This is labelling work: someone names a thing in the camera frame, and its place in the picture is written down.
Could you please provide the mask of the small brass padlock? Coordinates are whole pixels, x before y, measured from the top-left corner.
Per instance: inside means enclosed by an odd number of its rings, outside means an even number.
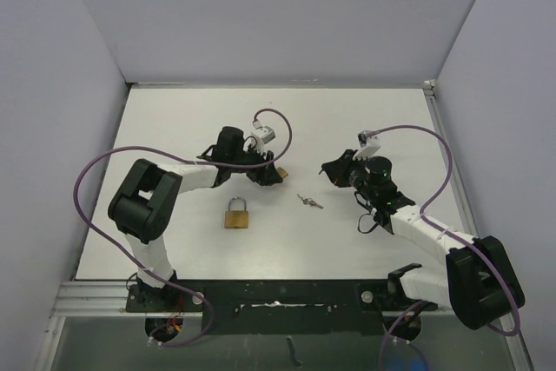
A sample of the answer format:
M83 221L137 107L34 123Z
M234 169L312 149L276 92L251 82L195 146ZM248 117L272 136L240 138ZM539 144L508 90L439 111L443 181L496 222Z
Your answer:
M276 170L282 179L285 179L288 176L288 172L284 168L278 167Z

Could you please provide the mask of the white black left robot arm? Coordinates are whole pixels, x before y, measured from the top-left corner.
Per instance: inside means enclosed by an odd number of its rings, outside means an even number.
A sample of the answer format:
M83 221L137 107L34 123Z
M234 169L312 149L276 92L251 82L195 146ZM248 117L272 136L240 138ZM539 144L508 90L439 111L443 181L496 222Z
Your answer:
M259 167L274 159L265 145L275 139L269 126L255 126L250 136L241 129L222 128L216 144L199 158L207 165L157 165L146 159L134 162L109 204L108 217L123 232L133 256L142 264L138 284L147 289L146 301L156 310L172 308L177 297L175 279L162 237L169 225L177 197L196 189L213 189L234 173L244 174L260 186L283 182L274 164Z

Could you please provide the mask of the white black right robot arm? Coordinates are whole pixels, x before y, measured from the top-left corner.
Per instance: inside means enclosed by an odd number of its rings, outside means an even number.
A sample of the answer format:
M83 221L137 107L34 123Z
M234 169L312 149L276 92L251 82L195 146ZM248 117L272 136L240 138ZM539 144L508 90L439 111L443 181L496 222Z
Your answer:
M391 178L392 163L383 156L360 160L352 149L321 166L338 188L354 189L355 199L374 222L432 256L445 272L419 263L388 275L387 298L398 309L415 301L450 308L476 330L504 315L516 315L525 294L500 240L477 238L427 217L416 202L399 191Z

